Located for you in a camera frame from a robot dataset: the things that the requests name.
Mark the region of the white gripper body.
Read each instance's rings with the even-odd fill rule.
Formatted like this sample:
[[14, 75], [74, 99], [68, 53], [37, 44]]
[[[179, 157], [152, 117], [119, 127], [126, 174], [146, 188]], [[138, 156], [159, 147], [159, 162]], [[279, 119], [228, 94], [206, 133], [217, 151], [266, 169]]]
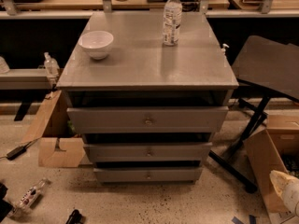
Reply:
[[291, 182], [282, 191], [284, 205], [299, 217], [299, 183]]

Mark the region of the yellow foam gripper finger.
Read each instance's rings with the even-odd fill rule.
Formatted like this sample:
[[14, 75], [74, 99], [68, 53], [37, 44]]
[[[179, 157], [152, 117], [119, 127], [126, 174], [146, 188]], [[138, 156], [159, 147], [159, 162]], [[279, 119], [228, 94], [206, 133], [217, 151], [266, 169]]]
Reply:
[[287, 184], [291, 182], [298, 182], [299, 179], [293, 175], [286, 174], [281, 171], [272, 170], [270, 172], [270, 181], [273, 185], [273, 188], [277, 194], [277, 196], [282, 200], [282, 191], [286, 187]]

